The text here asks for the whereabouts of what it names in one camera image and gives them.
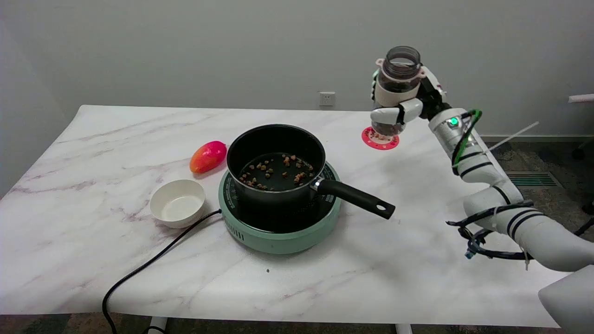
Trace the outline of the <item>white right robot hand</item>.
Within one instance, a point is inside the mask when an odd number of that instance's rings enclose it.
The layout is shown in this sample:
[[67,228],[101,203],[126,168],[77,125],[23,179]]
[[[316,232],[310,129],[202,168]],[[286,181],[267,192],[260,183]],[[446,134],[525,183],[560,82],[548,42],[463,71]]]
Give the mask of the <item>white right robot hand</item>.
[[371,121],[385,125],[405,125],[416,118],[429,120],[450,108],[446,91],[424,65],[414,78],[407,80],[393,80],[384,76],[381,68],[376,70],[371,97]]

